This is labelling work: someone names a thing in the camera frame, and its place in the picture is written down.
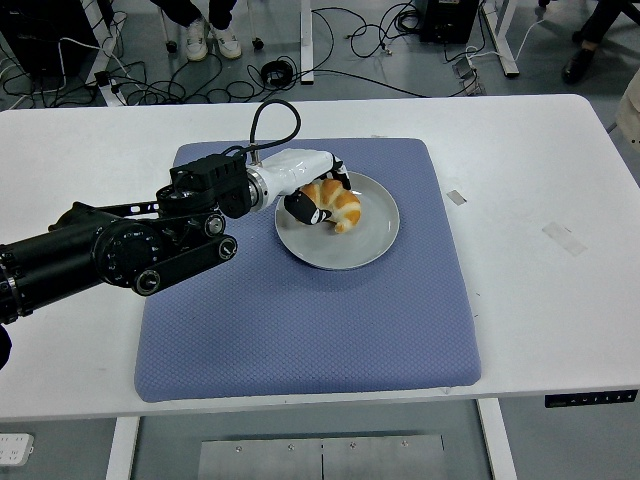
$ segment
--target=blue mat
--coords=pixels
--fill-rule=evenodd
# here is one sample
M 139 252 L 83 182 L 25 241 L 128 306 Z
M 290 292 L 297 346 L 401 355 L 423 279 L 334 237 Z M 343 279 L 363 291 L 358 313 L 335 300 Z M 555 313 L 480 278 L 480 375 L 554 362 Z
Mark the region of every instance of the blue mat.
M 182 147 L 176 165 L 233 142 Z M 413 139 L 299 140 L 381 183 L 400 231 L 376 261 L 325 271 L 281 244 L 274 206 L 227 222 L 231 261 L 147 299 L 135 386 L 147 402 L 471 385 L 480 359 L 442 193 Z

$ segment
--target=tape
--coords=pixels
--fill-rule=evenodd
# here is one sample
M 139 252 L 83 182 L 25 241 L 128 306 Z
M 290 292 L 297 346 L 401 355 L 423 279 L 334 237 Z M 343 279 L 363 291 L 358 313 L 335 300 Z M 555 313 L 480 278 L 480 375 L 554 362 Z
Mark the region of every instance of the tape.
M 453 201 L 453 203 L 458 206 L 462 205 L 463 203 L 467 203 L 467 200 L 462 195 L 460 195 L 457 190 L 451 190 L 449 193 L 447 193 L 447 197 L 449 197 Z
M 551 222 L 542 231 L 574 257 L 577 257 L 587 249 L 573 236 L 570 230 L 558 225 L 556 222 Z

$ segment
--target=croissant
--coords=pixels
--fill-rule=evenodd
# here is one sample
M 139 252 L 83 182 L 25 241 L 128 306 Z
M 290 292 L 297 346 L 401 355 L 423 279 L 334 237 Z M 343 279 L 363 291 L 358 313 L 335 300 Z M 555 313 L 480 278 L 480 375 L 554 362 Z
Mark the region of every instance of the croissant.
M 340 180 L 314 180 L 300 188 L 300 191 L 307 195 L 316 207 L 331 212 L 327 220 L 336 224 L 336 233 L 348 232 L 360 221 L 360 200 L 353 192 L 346 190 Z

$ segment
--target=black equipment box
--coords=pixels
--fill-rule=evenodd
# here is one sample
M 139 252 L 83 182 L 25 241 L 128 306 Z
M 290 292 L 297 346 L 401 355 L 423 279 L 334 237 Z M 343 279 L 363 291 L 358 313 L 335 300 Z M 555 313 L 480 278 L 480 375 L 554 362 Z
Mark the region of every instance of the black equipment box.
M 25 72 L 35 76 L 77 75 L 98 47 L 80 0 L 0 0 L 0 32 Z
M 480 0 L 428 0 L 421 42 L 467 43 Z

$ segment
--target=white sneaker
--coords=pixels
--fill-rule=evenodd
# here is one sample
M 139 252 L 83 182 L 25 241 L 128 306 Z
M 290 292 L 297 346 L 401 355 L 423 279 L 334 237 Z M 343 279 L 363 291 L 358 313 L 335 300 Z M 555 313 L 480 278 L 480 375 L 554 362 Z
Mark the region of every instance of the white sneaker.
M 234 58 L 238 58 L 242 55 L 240 42 L 238 42 L 236 34 L 233 33 L 231 27 L 227 27 L 226 30 L 218 30 L 217 28 L 214 28 L 213 36 L 218 41 L 218 49 L 223 57 L 233 60 Z
M 187 27 L 187 43 L 186 53 L 187 59 L 192 62 L 199 62 L 204 60 L 209 53 L 207 48 L 207 35 L 209 34 L 209 23 L 200 17 L 194 20 L 191 25 Z

